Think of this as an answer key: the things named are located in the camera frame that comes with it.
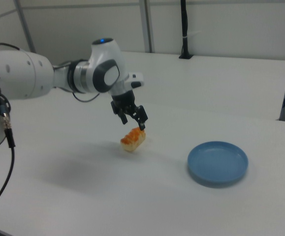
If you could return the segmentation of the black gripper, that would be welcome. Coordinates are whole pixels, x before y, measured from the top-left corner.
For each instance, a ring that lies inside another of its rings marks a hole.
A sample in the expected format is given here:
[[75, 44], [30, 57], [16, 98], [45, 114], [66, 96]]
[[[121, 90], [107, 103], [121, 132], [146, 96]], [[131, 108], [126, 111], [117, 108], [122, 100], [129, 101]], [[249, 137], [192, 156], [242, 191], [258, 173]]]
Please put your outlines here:
[[129, 114], [138, 123], [139, 129], [144, 131], [148, 116], [144, 107], [142, 105], [136, 106], [134, 102], [135, 96], [132, 90], [121, 95], [112, 96], [111, 106], [113, 113], [121, 119], [122, 124], [127, 123], [125, 114]]

